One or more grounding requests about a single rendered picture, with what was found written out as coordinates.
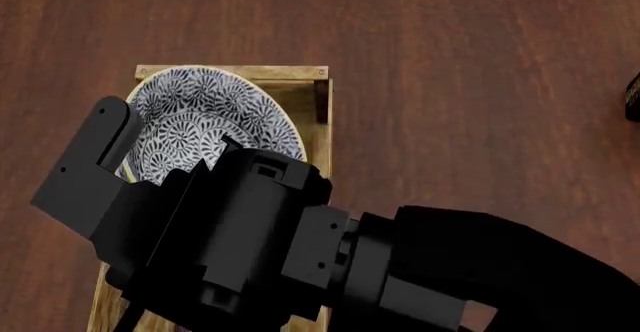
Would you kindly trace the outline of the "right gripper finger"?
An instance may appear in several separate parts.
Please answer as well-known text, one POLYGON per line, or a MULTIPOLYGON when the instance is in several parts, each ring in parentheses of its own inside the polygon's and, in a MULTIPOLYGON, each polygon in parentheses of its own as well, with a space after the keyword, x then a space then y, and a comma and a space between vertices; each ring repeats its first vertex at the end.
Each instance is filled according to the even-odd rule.
POLYGON ((221 141, 225 143, 225 147, 222 151, 223 154, 227 154, 231 151, 237 151, 244 148, 243 145, 241 145, 239 142, 236 142, 234 139, 232 139, 231 136, 228 135, 223 135, 221 137, 221 141))
POLYGON ((114 172, 141 129, 137 112, 124 100, 99 100, 34 194, 31 205, 89 238, 124 186, 114 172))

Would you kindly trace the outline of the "blue white patterned ceramic bowl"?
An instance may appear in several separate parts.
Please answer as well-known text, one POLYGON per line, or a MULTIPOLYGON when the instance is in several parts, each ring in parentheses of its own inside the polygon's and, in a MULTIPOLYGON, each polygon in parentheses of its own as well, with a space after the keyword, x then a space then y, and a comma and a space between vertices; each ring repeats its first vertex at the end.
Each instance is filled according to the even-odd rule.
POLYGON ((297 160, 307 154, 282 106, 253 82, 200 65, 169 67, 143 79, 126 102, 141 133, 116 174, 126 181, 161 184, 173 169, 213 166, 229 136, 244 148, 275 151, 297 160))

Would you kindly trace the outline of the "wooden tray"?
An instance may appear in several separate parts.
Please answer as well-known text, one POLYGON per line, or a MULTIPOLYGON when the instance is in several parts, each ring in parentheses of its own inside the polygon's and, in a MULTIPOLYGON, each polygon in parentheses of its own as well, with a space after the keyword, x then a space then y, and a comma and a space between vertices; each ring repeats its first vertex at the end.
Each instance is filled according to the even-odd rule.
MULTIPOLYGON (((333 80, 326 66, 222 66, 249 79, 270 94, 287 112, 304 142, 307 160, 325 177, 332 172, 333 80)), ((86 332, 111 332, 127 301, 105 281, 100 266, 86 332)))

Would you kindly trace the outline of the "small dark object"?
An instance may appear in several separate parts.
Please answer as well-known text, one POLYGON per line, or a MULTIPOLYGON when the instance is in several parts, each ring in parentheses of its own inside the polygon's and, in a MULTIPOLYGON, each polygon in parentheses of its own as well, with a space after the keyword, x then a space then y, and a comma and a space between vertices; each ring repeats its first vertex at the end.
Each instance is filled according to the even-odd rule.
POLYGON ((640 123, 640 72, 629 82, 624 95, 624 116, 640 123))

